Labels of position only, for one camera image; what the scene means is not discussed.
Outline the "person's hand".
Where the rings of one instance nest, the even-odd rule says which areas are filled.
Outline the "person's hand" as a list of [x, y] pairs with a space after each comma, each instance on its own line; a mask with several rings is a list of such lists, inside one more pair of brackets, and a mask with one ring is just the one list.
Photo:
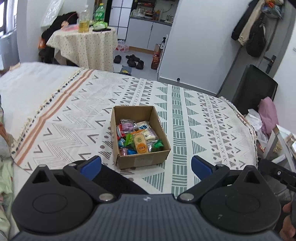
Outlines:
[[[289, 202], [282, 208], [285, 214], [290, 214], [292, 210], [292, 203]], [[280, 237], [285, 241], [295, 240], [295, 227], [292, 224], [290, 215], [286, 216], [283, 220], [282, 228], [280, 230]]]

